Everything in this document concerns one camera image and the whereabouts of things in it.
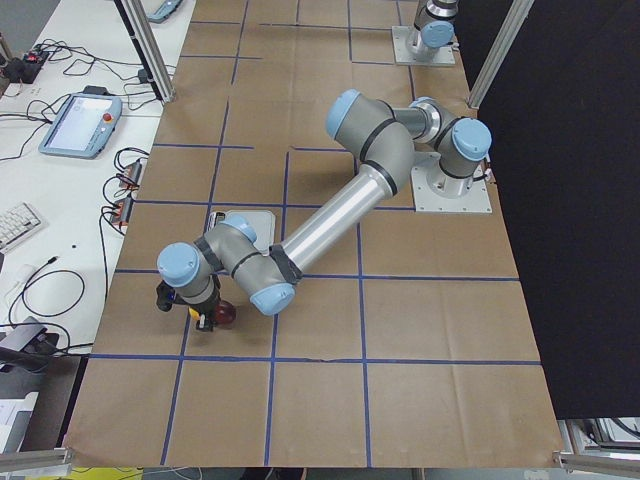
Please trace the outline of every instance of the black curtain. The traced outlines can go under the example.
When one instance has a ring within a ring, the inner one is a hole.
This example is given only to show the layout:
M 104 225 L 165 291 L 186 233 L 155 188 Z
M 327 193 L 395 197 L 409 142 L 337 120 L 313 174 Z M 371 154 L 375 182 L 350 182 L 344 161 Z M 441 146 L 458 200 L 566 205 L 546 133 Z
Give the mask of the black curtain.
M 460 3 L 473 85 L 511 2 Z M 639 11 L 537 1 L 479 111 L 558 418 L 640 415 Z

